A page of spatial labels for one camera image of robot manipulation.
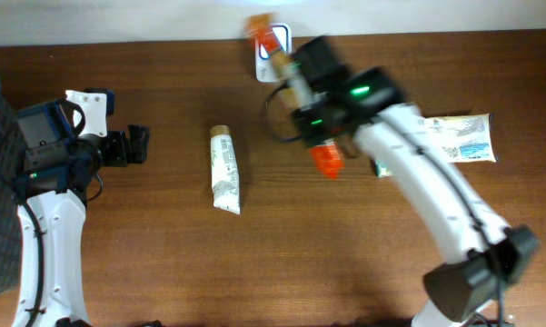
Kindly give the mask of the red orange pasta packet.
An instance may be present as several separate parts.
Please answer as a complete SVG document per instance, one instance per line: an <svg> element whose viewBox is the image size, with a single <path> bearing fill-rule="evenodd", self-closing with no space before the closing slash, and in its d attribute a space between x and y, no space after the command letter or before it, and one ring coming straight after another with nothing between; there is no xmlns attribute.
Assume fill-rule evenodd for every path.
<svg viewBox="0 0 546 327"><path fill-rule="evenodd" d="M291 54L285 53L276 38L272 24L273 16L270 14L252 15L247 18L244 31L247 37L254 42L259 41L268 52L273 70L276 72L277 87L265 98L261 111L264 127L270 136L278 143L292 143L299 140L300 135L284 137L276 132L271 121L273 102L278 100L285 114L291 117L291 113L298 109L308 109L314 105L314 96L311 88L306 84L299 65Z"/></svg>

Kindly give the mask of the white tube with tan cap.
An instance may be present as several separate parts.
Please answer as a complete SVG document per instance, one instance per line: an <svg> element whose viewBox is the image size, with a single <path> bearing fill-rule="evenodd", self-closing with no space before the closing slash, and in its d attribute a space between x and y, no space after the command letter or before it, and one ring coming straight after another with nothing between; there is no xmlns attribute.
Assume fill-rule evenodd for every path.
<svg viewBox="0 0 546 327"><path fill-rule="evenodd" d="M240 214L240 178L230 128L216 125L210 136L213 206Z"/></svg>

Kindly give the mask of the yellow snack bag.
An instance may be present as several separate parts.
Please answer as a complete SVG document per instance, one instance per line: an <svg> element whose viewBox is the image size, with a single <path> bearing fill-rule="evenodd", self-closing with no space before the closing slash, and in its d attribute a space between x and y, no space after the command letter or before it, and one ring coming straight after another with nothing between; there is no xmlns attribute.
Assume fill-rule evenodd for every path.
<svg viewBox="0 0 546 327"><path fill-rule="evenodd" d="M438 116L423 119L432 142L449 163L492 162L492 114Z"/></svg>

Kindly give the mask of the teal tissue pack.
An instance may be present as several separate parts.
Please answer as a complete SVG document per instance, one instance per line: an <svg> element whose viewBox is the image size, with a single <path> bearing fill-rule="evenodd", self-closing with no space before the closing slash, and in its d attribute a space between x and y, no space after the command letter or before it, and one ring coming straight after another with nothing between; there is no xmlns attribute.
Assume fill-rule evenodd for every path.
<svg viewBox="0 0 546 327"><path fill-rule="evenodd" d="M375 169L375 173L376 173L376 176L378 178L383 178L383 177L390 177L392 176L392 172L391 170L387 167L387 165L385 164L385 162L381 161L381 160L375 160L374 162L374 169Z"/></svg>

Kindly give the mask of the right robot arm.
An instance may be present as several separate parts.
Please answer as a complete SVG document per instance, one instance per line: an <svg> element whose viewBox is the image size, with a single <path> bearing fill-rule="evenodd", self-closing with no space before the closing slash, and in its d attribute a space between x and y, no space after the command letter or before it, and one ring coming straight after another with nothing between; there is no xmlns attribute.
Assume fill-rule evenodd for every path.
<svg viewBox="0 0 546 327"><path fill-rule="evenodd" d="M423 219L443 262L422 277L428 301L411 326L503 326L504 294L539 249L526 225L511 226L483 201L431 141L416 104L381 68L354 74L320 36L292 55L293 119L309 147L349 134L381 160Z"/></svg>

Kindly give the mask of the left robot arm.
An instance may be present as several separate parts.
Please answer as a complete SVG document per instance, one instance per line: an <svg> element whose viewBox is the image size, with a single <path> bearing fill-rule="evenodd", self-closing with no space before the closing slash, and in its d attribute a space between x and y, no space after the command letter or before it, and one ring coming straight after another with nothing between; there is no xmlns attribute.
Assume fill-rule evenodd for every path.
<svg viewBox="0 0 546 327"><path fill-rule="evenodd" d="M114 103L80 94L26 108L16 117L25 139L23 168L10 180L22 227L16 326L88 326L82 275L87 188L103 167L142 164L148 127L109 131Z"/></svg>

